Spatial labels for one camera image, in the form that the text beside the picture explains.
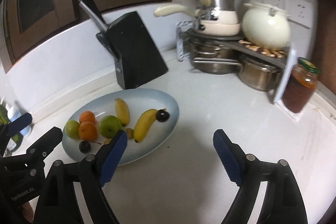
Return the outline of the left hand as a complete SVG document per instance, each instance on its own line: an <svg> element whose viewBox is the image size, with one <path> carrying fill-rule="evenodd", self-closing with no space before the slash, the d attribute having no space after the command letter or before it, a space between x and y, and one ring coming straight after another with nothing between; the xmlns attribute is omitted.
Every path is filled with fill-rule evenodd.
<svg viewBox="0 0 336 224"><path fill-rule="evenodd" d="M29 202L22 205L22 214L29 223L34 222L34 211Z"/></svg>

